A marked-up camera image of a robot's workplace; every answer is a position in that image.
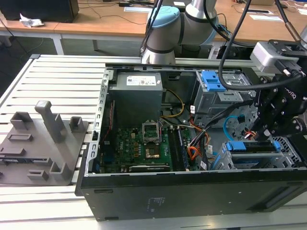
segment table leg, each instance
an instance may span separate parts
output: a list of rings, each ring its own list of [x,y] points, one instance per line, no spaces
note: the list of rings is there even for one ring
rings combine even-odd
[[[9,38],[9,36],[0,36],[0,42],[4,43],[6,47],[11,47],[12,44]]]
[[[56,47],[57,54],[64,55],[62,39],[53,38],[53,43],[54,43],[54,46]]]
[[[98,43],[97,40],[93,40],[94,51],[98,51]]]

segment aluminum extrusion table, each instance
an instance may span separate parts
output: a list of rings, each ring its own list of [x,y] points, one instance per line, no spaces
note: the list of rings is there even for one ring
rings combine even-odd
[[[38,100],[50,100],[53,104],[52,111],[61,113],[63,119],[78,115],[89,121],[84,144],[88,142],[100,84],[108,62],[137,64],[140,60],[137,57],[52,55],[30,59],[0,99],[0,143],[10,131],[10,118],[16,111],[26,111],[33,118],[39,117],[34,110]],[[177,63],[210,66],[219,64],[216,60],[207,59],[177,59]],[[229,67],[238,65],[253,67],[250,61],[225,63]],[[307,193],[272,213],[96,222],[84,197],[74,195],[80,164],[81,158],[76,165],[71,186],[0,185],[0,229],[307,229]]]

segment blue latch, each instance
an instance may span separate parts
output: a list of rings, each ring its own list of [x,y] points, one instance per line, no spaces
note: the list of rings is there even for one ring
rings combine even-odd
[[[226,147],[228,151],[231,150],[246,150],[245,144],[243,141],[233,140],[226,143]]]
[[[220,83],[217,74],[214,71],[203,70],[201,72],[202,80],[207,85],[209,92],[224,92],[225,87]]]
[[[274,140],[273,141],[273,145],[275,146],[276,148],[276,151],[280,152],[280,150],[282,149],[282,147],[280,146],[279,142]]]

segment desk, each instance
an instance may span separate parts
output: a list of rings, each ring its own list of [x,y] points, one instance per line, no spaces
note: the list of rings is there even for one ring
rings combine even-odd
[[[93,40],[94,50],[97,50],[97,40],[118,40],[118,41],[141,41],[145,33],[145,24],[147,13],[140,12],[124,12],[123,7],[118,5],[106,5],[103,7],[93,4],[92,8],[88,8],[85,4],[87,0],[79,0],[80,10],[74,23],[50,23],[46,22],[45,26],[38,28],[24,27],[18,21],[6,21],[4,23],[12,31],[15,36],[30,37],[47,37],[52,38],[59,55],[63,55],[62,39],[90,39]],[[227,26],[230,31],[234,31],[237,22],[241,16],[236,11],[242,11],[244,4],[232,7],[234,3],[231,0],[218,0],[216,3],[216,11],[224,13],[227,18]],[[251,9],[270,10],[279,15],[277,7],[274,6],[256,6],[252,5]],[[300,33],[306,25],[307,16],[301,15],[299,12],[290,12],[285,9],[285,13],[294,27]],[[105,17],[108,15],[120,15],[132,22],[128,22],[119,17]],[[219,17],[220,22],[224,23],[223,17]],[[0,35],[10,35],[3,25],[0,25]],[[239,42],[247,42],[254,44],[257,41],[268,41],[270,39],[293,40],[283,22],[256,21],[248,15],[239,30],[236,40]],[[212,42],[213,49],[210,57],[214,58],[216,53],[223,44],[224,39],[217,35]]]

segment floor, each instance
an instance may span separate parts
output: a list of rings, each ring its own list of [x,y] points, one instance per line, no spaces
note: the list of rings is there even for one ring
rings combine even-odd
[[[18,37],[18,41],[30,54],[57,54],[52,39]],[[137,57],[141,44],[140,42],[98,41],[100,50],[94,51],[91,40],[64,39],[63,42],[66,55],[122,57]],[[11,47],[4,45],[0,47],[0,96],[28,60],[27,54],[18,42],[12,39],[11,43]],[[198,57],[207,58],[208,54],[208,47],[202,47]]]

